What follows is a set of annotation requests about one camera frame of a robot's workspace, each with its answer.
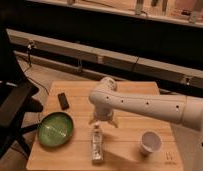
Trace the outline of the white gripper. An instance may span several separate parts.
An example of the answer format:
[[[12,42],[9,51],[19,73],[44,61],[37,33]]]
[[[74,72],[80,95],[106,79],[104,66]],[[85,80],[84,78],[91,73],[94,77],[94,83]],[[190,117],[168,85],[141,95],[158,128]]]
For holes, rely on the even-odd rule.
[[[88,124],[91,125],[96,122],[96,119],[99,121],[108,121],[108,123],[115,128],[118,128],[118,121],[111,120],[113,117],[113,111],[109,109],[98,109],[94,110],[94,115],[90,115]]]

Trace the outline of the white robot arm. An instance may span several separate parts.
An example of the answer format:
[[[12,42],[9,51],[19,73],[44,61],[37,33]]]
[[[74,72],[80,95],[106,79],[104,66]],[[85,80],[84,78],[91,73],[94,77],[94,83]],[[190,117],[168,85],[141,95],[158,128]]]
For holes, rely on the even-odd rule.
[[[114,79],[104,77],[91,90],[89,101],[94,105],[90,123],[106,121],[117,127],[118,121],[114,118],[114,110],[117,109],[198,131],[200,135],[192,171],[203,171],[203,98],[121,93],[117,91]]]

